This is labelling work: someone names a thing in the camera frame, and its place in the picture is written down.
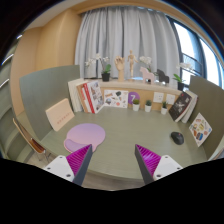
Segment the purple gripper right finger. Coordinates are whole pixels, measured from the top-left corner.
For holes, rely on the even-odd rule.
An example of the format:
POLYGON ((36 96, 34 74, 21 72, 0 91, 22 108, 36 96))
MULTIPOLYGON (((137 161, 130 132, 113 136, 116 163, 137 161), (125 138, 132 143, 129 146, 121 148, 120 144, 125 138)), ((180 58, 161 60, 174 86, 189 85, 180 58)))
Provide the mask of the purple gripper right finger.
POLYGON ((145 184, 182 169, 182 166, 169 155, 160 156, 138 144, 135 145, 135 156, 145 184))

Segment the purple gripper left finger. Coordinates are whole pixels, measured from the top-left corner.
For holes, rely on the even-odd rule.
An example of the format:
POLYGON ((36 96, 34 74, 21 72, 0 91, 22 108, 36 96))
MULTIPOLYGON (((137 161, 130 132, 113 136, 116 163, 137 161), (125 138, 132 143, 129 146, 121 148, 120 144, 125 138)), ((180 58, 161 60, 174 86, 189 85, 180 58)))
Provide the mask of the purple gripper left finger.
POLYGON ((91 157, 92 145, 85 145, 67 157, 57 156, 44 170, 81 186, 91 157))

